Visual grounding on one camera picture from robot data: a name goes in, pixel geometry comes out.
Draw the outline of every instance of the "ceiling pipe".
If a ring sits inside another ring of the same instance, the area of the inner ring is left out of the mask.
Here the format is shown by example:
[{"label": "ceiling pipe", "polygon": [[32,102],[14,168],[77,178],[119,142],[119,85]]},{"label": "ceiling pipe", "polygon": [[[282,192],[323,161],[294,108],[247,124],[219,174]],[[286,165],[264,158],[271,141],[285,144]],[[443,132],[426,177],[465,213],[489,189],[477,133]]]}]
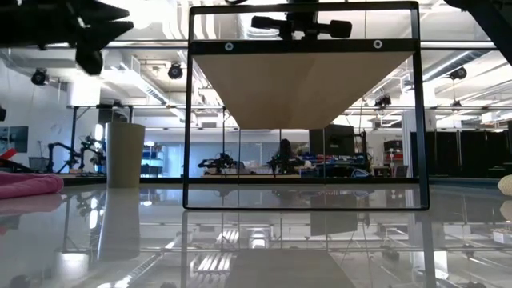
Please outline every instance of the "ceiling pipe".
[{"label": "ceiling pipe", "polygon": [[467,52],[455,52],[450,56],[450,60],[443,61],[432,65],[425,72],[423,76],[424,82],[429,82],[440,78],[444,75],[447,75],[449,72],[456,70],[466,64],[471,63],[472,61],[481,58],[482,56],[488,54],[489,51],[467,51]]}]

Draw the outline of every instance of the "person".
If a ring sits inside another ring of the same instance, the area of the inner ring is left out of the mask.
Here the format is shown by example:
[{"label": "person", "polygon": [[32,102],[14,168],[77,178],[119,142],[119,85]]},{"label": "person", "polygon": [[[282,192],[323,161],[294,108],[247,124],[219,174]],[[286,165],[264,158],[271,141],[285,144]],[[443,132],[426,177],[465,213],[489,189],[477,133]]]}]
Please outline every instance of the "person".
[{"label": "person", "polygon": [[279,143],[279,151],[276,153],[275,157],[279,157],[282,159],[292,159],[295,157],[294,152],[291,149],[291,143],[288,139],[284,138]]}]

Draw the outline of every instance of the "monitor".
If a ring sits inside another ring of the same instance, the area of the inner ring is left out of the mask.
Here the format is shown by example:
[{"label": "monitor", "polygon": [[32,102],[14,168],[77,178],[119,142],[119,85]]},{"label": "monitor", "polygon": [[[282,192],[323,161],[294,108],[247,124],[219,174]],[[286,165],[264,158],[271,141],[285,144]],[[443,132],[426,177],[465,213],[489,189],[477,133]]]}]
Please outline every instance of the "monitor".
[{"label": "monitor", "polygon": [[325,155],[354,156],[354,127],[331,124],[324,129],[310,130],[310,153],[324,154],[324,143]]}]

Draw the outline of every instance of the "black curtain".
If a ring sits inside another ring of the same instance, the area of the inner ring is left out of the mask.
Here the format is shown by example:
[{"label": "black curtain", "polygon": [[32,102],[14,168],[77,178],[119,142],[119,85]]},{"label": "black curtain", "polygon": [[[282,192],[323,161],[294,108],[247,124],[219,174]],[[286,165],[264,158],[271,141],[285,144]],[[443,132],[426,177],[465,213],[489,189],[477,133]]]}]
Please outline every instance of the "black curtain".
[{"label": "black curtain", "polygon": [[436,149],[436,174],[459,176],[457,132],[437,132]]},{"label": "black curtain", "polygon": [[[417,146],[416,132],[410,132],[410,150],[413,161],[413,176],[418,176],[418,146]],[[435,132],[425,133],[425,151],[426,151],[426,166],[429,174],[435,174]]]},{"label": "black curtain", "polygon": [[461,171],[463,177],[487,176],[487,143],[484,131],[461,132]]},{"label": "black curtain", "polygon": [[487,136],[487,168],[502,166],[510,160],[507,132],[486,132]]}]

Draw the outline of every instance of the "ceiling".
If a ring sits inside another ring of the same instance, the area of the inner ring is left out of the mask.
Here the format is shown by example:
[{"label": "ceiling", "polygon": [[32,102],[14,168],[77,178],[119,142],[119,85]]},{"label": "ceiling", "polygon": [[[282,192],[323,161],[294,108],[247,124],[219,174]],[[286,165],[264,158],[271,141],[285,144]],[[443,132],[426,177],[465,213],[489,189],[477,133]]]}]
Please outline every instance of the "ceiling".
[{"label": "ceiling", "polygon": [[[173,80],[168,77],[167,72],[172,62],[180,62],[184,68],[183,72],[186,72],[187,43],[183,35],[186,35],[188,30],[188,10],[191,6],[220,5],[223,2],[220,0],[103,1],[127,8],[132,14],[130,17],[136,28],[113,42],[104,53],[106,65],[103,73],[106,76],[102,75],[99,79],[105,83],[104,86],[108,93],[102,93],[102,99],[104,101],[119,99],[126,104],[145,105],[150,103],[150,96],[143,89],[136,87],[130,81],[119,81],[122,79],[122,75],[114,75],[115,71],[107,72],[122,62],[128,68],[135,70],[160,94],[165,95],[169,104],[183,104],[185,102],[186,77]],[[249,4],[276,2],[274,0],[248,1]],[[421,0],[419,2],[421,5],[421,33],[424,42],[441,41],[443,45],[456,47],[459,44],[453,41],[487,41],[487,36],[468,13],[448,7],[444,1]],[[351,38],[407,38],[410,36],[410,15],[400,11],[319,13],[320,22],[330,20],[351,21],[354,27]],[[253,37],[254,31],[248,28],[246,21],[245,18],[233,14],[196,17],[194,36],[196,39]],[[424,50],[422,52],[424,75],[463,53],[465,51]],[[47,67],[53,80],[72,82],[78,76],[83,76],[82,73],[77,72],[74,64],[74,51],[63,46],[47,51],[13,49],[8,57],[13,59],[14,68],[25,74],[32,74],[36,67],[44,66]],[[437,105],[448,106],[454,99],[461,99],[464,100],[464,105],[482,106],[506,100],[511,95],[509,92],[512,86],[506,81],[512,79],[510,76],[512,68],[506,64],[504,57],[499,52],[484,54],[480,58],[464,63],[464,67],[468,73],[464,80],[452,82],[439,77],[429,82],[429,85],[434,87],[434,98]],[[410,61],[404,62],[375,88],[368,91],[367,94],[361,95],[362,98],[366,104],[372,106],[377,97],[388,94],[392,99],[392,105],[401,105],[401,96],[406,88],[404,82],[407,81],[410,72]],[[497,92],[475,97],[475,94],[496,85],[500,85],[498,87],[500,89],[496,89]],[[202,74],[200,67],[194,64],[194,104],[217,105],[222,103],[220,97],[208,88],[210,85],[207,79]],[[202,91],[201,95],[205,96],[199,96],[198,89]],[[475,116],[481,113],[481,111],[470,112]]]}]

